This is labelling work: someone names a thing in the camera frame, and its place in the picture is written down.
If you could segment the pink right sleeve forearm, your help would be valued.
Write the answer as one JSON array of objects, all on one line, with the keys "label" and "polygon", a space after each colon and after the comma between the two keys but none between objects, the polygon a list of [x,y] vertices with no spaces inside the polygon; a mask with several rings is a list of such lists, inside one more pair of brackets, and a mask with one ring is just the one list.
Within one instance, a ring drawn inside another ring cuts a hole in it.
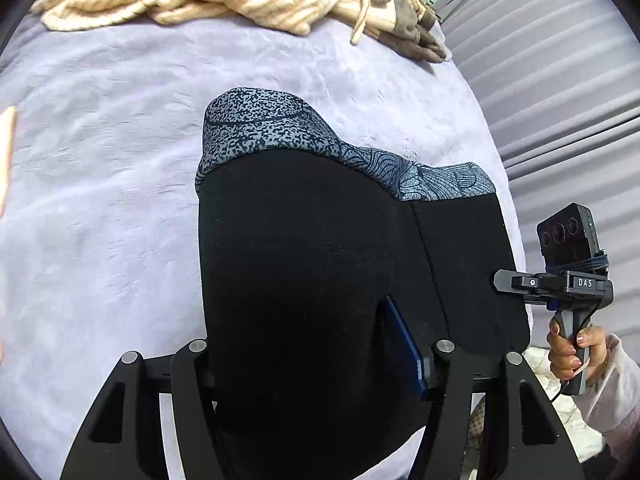
[{"label": "pink right sleeve forearm", "polygon": [[574,402],[582,420],[600,432],[611,454],[621,460],[639,435],[639,367],[614,334],[605,338],[604,371]]}]

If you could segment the person right hand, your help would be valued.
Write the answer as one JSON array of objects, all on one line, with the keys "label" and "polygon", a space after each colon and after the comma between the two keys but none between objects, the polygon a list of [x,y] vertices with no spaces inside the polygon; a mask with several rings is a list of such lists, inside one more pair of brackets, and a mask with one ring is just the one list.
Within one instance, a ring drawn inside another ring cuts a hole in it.
[{"label": "person right hand", "polygon": [[582,361],[577,356],[578,349],[588,349],[589,364],[582,370],[586,382],[591,384],[604,371],[608,360],[606,348],[606,333],[601,326],[588,326],[581,330],[572,344],[560,335],[560,326],[555,320],[549,323],[547,341],[550,347],[548,359],[551,373],[559,380],[570,380],[576,370],[582,367]]}]

